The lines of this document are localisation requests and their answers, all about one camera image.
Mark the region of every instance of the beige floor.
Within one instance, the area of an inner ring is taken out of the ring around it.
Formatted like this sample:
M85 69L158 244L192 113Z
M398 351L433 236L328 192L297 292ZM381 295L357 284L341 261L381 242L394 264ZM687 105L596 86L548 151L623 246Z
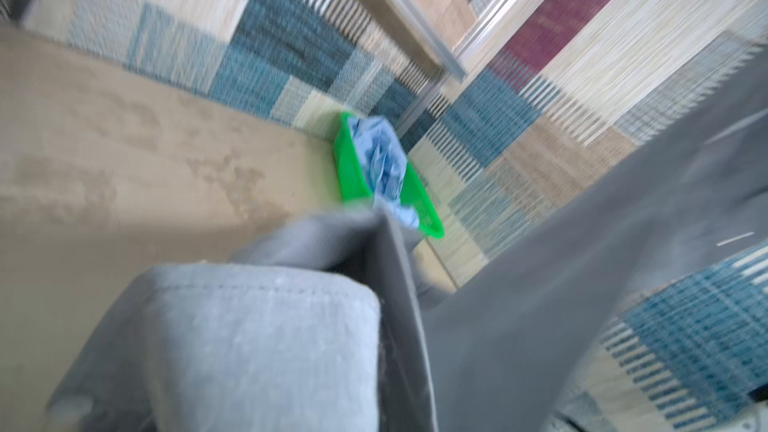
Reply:
M329 143L0 28L0 430L43 428L148 266L222 260L339 198Z

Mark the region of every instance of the laundry basket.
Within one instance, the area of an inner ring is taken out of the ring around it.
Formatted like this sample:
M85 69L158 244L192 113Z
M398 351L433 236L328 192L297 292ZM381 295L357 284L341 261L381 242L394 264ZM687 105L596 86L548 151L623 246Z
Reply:
M336 167L339 169L341 196L344 202L368 198L373 200L373 192L368 187L366 177L362 173L360 160L357 158L355 144L348 119L354 114L342 112L341 129L333 142L333 154L336 156ZM400 203L412 206L418 214L418 230L434 238L442 238L446 234L440 217L432 205L427 190L411 164L408 164L406 176L402 180Z

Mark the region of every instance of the blue cloth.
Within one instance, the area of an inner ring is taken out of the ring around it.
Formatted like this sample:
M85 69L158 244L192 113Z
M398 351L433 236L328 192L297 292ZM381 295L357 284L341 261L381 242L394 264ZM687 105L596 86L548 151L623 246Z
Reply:
M403 225L418 228L418 214L414 207L400 203L408 157L392 124L383 117L351 117L348 123L362 173L368 187L373 190L374 207L388 208Z

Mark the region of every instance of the crumpled blue garment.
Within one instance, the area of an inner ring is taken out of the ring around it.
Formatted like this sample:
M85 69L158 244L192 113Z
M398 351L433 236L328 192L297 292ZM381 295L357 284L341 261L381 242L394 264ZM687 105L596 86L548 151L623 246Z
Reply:
M418 228L418 214L414 207L400 203L408 157L392 124L383 117L351 117L348 123L362 173L368 187L373 190L374 207L388 208L403 225Z

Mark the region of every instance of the green basket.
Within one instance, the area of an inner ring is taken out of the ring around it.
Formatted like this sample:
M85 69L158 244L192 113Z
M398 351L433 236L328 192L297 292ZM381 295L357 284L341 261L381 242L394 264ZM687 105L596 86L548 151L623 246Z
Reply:
M333 154L336 156L336 167L339 169L341 196L344 202L360 200L361 198L373 200L373 192L368 187L366 177L362 173L355 144L352 142L350 124L347 121L354 116L349 112L341 113L341 129L333 142ZM434 238L442 238L446 234L440 217L432 205L432 200L430 200L427 190L424 189L421 179L411 164L408 164L406 177L402 180L400 203L413 206L416 209L418 230Z

